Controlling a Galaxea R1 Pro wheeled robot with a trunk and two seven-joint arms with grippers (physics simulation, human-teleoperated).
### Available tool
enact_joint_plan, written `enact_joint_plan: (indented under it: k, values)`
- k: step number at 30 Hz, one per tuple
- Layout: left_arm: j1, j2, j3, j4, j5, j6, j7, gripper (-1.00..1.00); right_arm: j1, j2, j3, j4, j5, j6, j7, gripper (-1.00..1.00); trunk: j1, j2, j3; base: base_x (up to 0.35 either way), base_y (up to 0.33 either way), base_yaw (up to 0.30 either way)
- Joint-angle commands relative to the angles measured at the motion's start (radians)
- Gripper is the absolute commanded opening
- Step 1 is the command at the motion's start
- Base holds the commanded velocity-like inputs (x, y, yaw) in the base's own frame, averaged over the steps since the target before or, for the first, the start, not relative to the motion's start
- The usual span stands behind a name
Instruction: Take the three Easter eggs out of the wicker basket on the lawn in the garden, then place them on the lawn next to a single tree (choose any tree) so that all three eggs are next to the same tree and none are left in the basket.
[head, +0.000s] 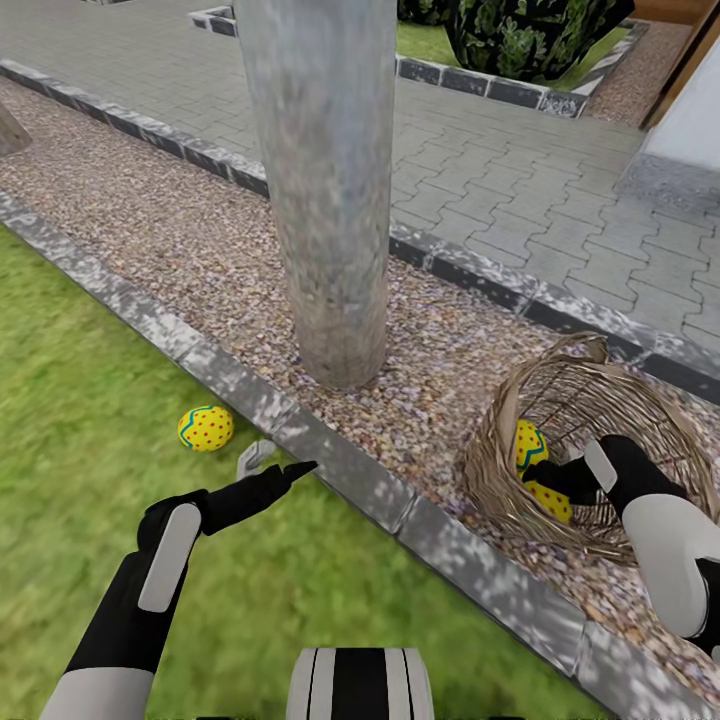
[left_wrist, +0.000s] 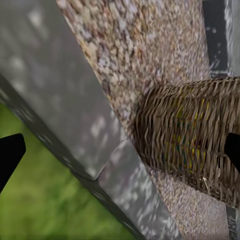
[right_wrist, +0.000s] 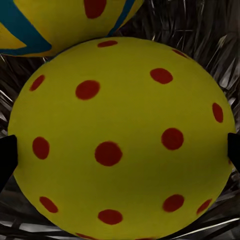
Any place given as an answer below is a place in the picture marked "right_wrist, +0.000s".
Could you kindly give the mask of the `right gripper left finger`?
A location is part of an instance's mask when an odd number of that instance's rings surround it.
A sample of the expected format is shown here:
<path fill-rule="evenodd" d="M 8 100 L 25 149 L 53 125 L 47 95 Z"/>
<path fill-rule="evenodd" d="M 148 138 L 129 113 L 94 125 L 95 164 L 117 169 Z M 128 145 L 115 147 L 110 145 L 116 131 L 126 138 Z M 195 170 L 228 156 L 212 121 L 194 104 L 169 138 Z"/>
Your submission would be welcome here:
<path fill-rule="evenodd" d="M 10 135 L 0 138 L 0 193 L 18 165 L 17 137 Z"/>

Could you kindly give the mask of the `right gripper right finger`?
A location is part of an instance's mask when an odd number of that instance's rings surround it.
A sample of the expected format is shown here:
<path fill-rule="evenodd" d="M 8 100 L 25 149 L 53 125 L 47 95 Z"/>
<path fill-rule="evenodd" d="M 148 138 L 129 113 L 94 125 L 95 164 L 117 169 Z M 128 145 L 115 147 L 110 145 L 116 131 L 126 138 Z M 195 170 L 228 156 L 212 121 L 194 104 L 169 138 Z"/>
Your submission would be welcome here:
<path fill-rule="evenodd" d="M 228 157 L 240 173 L 240 135 L 229 133 L 228 138 Z"/>

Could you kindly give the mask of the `easter egg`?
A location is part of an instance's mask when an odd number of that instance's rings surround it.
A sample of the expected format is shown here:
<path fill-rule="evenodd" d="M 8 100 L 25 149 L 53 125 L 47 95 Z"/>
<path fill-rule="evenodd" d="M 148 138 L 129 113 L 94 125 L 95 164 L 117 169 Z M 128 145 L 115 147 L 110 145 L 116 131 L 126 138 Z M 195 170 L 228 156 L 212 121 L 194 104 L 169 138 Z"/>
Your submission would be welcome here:
<path fill-rule="evenodd" d="M 0 55 L 48 57 L 107 38 L 145 0 L 0 0 Z"/>
<path fill-rule="evenodd" d="M 63 50 L 27 76 L 6 132 L 16 136 L 12 177 L 76 238 L 156 240 L 223 192 L 237 123 L 221 85 L 187 53 L 112 36 Z"/>

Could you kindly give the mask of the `wicker basket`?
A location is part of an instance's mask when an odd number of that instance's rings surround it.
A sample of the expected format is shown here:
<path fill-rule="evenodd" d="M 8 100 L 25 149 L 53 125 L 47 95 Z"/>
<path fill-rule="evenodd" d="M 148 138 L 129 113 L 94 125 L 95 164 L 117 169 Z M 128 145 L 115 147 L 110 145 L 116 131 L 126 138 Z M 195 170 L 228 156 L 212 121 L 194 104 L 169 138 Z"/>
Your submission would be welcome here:
<path fill-rule="evenodd" d="M 158 43 L 161 43 L 163 31 L 170 31 L 171 32 L 170 47 L 171 47 L 173 43 L 174 31 L 180 30 L 180 29 L 175 29 L 177 14 L 175 14 L 175 17 L 174 17 L 173 28 L 171 28 L 172 27 L 171 26 L 171 3 L 174 1 L 176 1 L 176 5 L 179 10 L 181 31 L 183 35 L 183 39 L 182 39 L 179 51 L 183 52 L 184 54 L 188 53 L 195 39 L 195 46 L 190 55 L 190 58 L 192 58 L 194 61 L 197 62 L 202 51 L 204 50 L 204 53 L 200 61 L 201 66 L 204 65 L 206 57 L 209 53 L 211 44 L 214 39 L 215 32 L 220 32 L 220 40 L 207 64 L 207 67 L 212 61 L 213 57 L 215 56 L 212 67 L 210 68 L 208 73 L 212 77 L 214 77 L 214 80 L 220 86 L 233 64 L 229 81 L 227 83 L 227 87 L 228 87 L 235 76 L 235 75 L 233 76 L 233 74 L 238 64 L 238 61 L 240 59 L 240 0 L 228 0 L 227 10 L 226 10 L 225 0 L 217 0 L 214 16 L 213 16 L 213 2 L 212 0 L 206 0 L 205 29 L 200 29 L 205 0 L 200 0 L 199 12 L 197 9 L 197 2 L 196 2 L 193 25 L 191 29 L 191 36 L 184 48 L 183 48 L 184 39 L 185 39 L 185 33 L 187 31 L 187 21 L 189 16 L 191 0 L 163 0 L 162 4 L 160 4 L 159 0 L 156 0 L 157 2 L 156 7 L 154 7 L 154 0 L 147 0 L 148 11 L 145 12 L 143 5 L 141 5 L 141 7 L 137 10 L 136 15 L 133 18 L 130 18 L 127 21 L 127 23 L 125 23 L 119 29 L 117 29 L 116 32 L 113 33 L 112 37 L 132 37 L 136 33 L 139 33 L 140 38 L 143 38 L 145 40 L 150 40 L 151 31 L 161 31 L 161 34 L 158 39 Z M 166 6 L 167 8 L 169 29 L 163 29 L 163 10 L 162 10 L 163 6 Z M 220 30 L 216 30 L 218 7 L 219 7 Z M 162 29 L 155 28 L 155 11 L 157 9 L 159 9 L 160 17 L 162 20 Z M 151 16 L 153 28 L 151 28 L 150 22 L 147 18 L 148 14 L 150 14 Z M 142 28 L 135 28 L 135 26 L 133 25 L 133 22 L 139 19 L 142 22 Z M 146 37 L 143 36 L 144 31 L 146 33 Z M 197 52 L 195 52 L 200 31 L 204 31 L 204 39 L 201 42 Z M 28 60 L 29 63 L 32 65 L 33 69 L 36 71 L 36 69 L 41 67 L 43 64 L 45 64 L 45 62 L 48 59 L 51 59 L 53 56 L 56 56 L 56 55 L 45 56 L 45 57 L 24 57 L 24 58 L 21 58 L 20 56 L 15 56 L 16 62 L 13 64 L 10 64 L 8 56 L 9 55 L 1 54 L 5 68 L 2 68 L 0 66 L 0 111 L 2 112 L 4 117 L 7 119 L 7 121 L 4 121 L 2 118 L 0 118 L 0 138 L 4 138 L 6 136 L 4 133 L 2 133 L 2 131 L 5 130 L 7 132 L 8 122 L 10 120 L 13 106 L 19 95 L 19 92 L 22 90 L 17 78 L 19 78 L 24 84 L 26 83 L 26 81 L 24 81 L 24 79 L 12 68 L 12 66 L 15 64 L 18 64 L 21 67 L 21 69 L 25 72 L 25 74 L 30 78 L 30 76 L 33 75 L 33 70 L 24 63 L 25 60 Z M 235 123 L 237 123 L 238 121 L 240 121 L 240 77 L 233 84 L 230 90 L 222 86 L 220 86 L 220 88 L 225 93 L 227 100 L 231 100 L 232 98 L 235 98 L 235 101 L 230 106 L 230 108 L 231 108 L 231 111 L 233 112 Z M 237 134 L 240 135 L 240 130 L 237 132 Z M 223 217 L 220 219 L 214 219 L 209 222 L 204 222 L 208 219 L 211 219 L 221 213 L 224 213 L 240 205 L 240 179 L 234 180 L 232 178 L 232 176 L 237 173 L 239 173 L 238 170 L 230 174 L 226 182 L 227 185 L 224 187 L 224 190 L 223 190 L 223 192 L 225 192 L 230 189 L 231 192 L 229 194 L 225 194 L 223 196 L 218 197 L 215 202 L 229 199 L 229 198 L 231 199 L 203 213 L 196 221 L 194 221 L 192 224 L 189 224 L 185 228 L 173 234 L 170 234 L 166 237 L 156 239 L 156 240 L 176 240 L 176 238 L 178 237 L 185 236 L 191 233 L 202 231 L 211 227 L 215 227 L 215 226 L 222 225 L 222 224 L 236 220 L 235 222 L 232 222 L 231 224 L 228 224 L 227 226 L 220 228 L 219 230 L 200 239 L 200 240 L 210 240 L 214 237 L 217 237 L 239 226 L 240 213 Z M 9 181 L 16 183 L 15 178 L 12 176 L 9 178 Z M 60 239 L 55 239 L 48 236 L 75 237 L 75 238 L 78 237 L 74 234 L 71 234 L 68 231 L 29 232 L 29 231 L 19 229 L 23 220 L 50 225 L 50 226 L 55 226 L 55 224 L 51 223 L 43 215 L 26 214 L 29 205 L 32 205 L 32 204 L 28 201 L 28 199 L 20 190 L 11 186 L 10 184 L 7 183 L 4 186 L 0 195 L 24 203 L 21 210 L 16 211 L 15 209 L 13 209 L 12 207 L 10 207 L 9 205 L 5 204 L 0 200 L 1 205 L 11 209 L 9 210 L 9 209 L 0 208 L 0 213 L 15 217 L 15 221 L 11 227 L 0 223 L 0 235 L 6 236 L 5 240 L 14 240 L 15 238 L 23 239 L 23 240 L 60 240 Z M 233 239 L 233 240 L 240 240 L 240 238 Z"/>

